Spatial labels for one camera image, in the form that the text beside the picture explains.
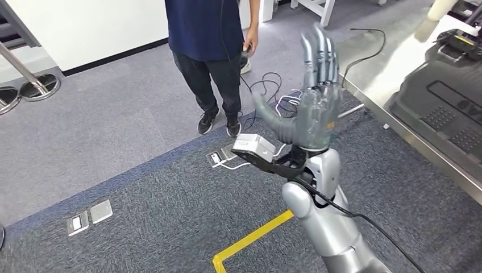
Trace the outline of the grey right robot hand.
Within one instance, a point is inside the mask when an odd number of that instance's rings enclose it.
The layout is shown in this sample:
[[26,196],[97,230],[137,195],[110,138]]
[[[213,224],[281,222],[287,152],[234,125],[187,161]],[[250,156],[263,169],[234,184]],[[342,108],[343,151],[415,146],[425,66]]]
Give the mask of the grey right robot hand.
[[338,54],[333,40],[318,22],[301,34],[300,41],[305,73],[297,115],[281,117],[259,92],[252,95],[257,113],[281,142],[319,151],[329,145],[342,102]]

